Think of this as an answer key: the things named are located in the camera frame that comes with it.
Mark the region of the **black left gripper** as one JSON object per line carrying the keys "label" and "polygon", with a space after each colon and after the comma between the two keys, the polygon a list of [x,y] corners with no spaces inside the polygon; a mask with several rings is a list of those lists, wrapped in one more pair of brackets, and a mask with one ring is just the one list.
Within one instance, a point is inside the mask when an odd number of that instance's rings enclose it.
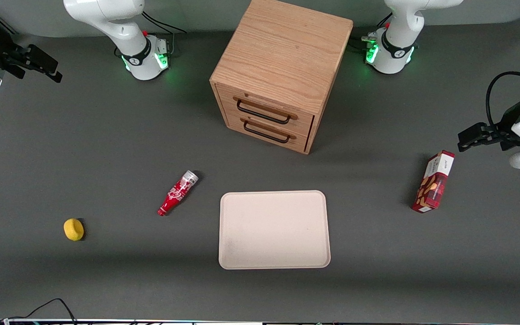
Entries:
{"label": "black left gripper", "polygon": [[486,98],[487,123],[475,123],[458,135],[458,151],[466,152],[481,145],[500,144],[502,151],[520,147],[520,136],[512,131],[512,126],[520,121],[520,101],[503,113],[500,121],[494,123],[490,98]]}

